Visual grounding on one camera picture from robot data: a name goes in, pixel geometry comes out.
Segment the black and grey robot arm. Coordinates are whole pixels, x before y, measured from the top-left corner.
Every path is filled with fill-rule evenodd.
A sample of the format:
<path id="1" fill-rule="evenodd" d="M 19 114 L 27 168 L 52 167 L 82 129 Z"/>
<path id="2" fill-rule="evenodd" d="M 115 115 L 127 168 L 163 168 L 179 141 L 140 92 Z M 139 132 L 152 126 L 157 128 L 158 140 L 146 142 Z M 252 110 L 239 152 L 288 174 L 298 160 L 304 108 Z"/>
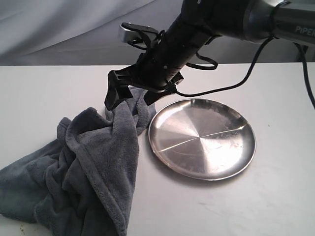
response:
<path id="1" fill-rule="evenodd" d="M 108 74 L 105 106 L 115 109 L 132 98 L 130 87 L 146 90 L 151 105 L 177 93 L 184 66 L 214 39 L 228 36 L 258 43 L 264 48 L 273 39 L 293 42 L 298 49 L 315 42 L 315 7 L 281 0 L 186 0 L 168 30 L 122 23 L 122 41 L 142 50 L 137 62 Z"/>

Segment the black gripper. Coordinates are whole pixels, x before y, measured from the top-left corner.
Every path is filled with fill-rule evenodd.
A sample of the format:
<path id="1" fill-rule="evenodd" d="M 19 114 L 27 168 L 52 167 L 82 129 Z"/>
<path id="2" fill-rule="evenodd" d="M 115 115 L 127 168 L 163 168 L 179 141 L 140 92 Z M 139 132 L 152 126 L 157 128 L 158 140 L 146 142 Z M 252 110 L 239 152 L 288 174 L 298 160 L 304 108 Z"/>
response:
<path id="1" fill-rule="evenodd" d="M 202 31 L 168 29 L 161 41 L 142 53 L 135 64 L 109 72 L 104 101 L 106 109 L 113 110 L 120 103 L 132 98 L 128 86 L 148 90 L 144 95 L 147 106 L 168 96 L 170 91 L 164 91 L 168 83 L 203 45 Z"/>

